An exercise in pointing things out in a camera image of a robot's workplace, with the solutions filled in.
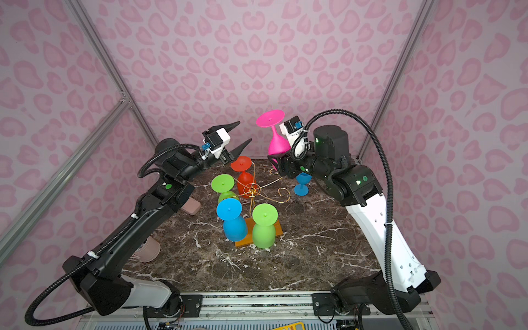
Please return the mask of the magenta wine glass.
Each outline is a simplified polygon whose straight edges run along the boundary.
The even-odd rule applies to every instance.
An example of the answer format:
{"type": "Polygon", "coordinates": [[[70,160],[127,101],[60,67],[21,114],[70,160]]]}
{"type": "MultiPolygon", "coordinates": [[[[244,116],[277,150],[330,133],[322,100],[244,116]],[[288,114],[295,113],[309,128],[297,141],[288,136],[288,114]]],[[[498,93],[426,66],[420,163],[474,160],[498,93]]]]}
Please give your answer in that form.
{"type": "Polygon", "coordinates": [[[282,123],[285,113],[282,110],[275,109],[267,111],[257,118],[258,127],[272,129],[272,139],[268,147],[268,155],[277,155],[288,152],[291,149],[290,143],[286,138],[280,136],[276,130],[276,125],[282,123]]]}

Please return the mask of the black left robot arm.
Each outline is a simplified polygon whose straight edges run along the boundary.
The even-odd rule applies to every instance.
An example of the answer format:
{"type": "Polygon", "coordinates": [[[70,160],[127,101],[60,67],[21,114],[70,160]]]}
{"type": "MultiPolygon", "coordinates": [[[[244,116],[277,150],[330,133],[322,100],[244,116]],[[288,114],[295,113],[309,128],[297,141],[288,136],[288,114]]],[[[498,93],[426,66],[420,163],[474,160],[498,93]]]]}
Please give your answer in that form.
{"type": "Polygon", "coordinates": [[[159,316],[181,312],[180,291],[174,285],[165,280],[132,279],[122,275],[122,268],[151,234],[189,200],[195,189],[193,178],[217,162],[229,164],[241,155],[248,142],[232,151],[226,148],[229,133],[239,124],[212,126],[202,133],[201,146],[180,144],[173,138],[159,142],[154,155],[138,172],[140,178],[158,173],[158,181],[138,198],[129,218],[95,251],[64,262],[66,271],[80,266],[71,283],[101,316],[124,307],[151,308],[159,316]]]}

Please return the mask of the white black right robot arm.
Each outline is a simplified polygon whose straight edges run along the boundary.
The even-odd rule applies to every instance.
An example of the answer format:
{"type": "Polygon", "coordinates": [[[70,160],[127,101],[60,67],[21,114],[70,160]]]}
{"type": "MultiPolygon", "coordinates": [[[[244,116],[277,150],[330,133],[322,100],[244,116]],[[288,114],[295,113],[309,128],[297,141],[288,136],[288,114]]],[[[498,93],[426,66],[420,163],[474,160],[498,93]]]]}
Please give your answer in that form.
{"type": "Polygon", "coordinates": [[[347,277],[331,289],[334,306],[340,313],[362,303],[374,305],[384,314],[412,312],[421,294],[433,291],[441,279],[427,270],[413,254],[395,222],[389,223],[388,194],[370,168],[353,163],[349,137],[336,125],[319,126],[306,157],[300,161],[291,151],[269,155],[269,161],[283,177],[294,179],[301,173],[321,180],[326,194],[353,217],[382,270],[361,279],[347,277]]]}

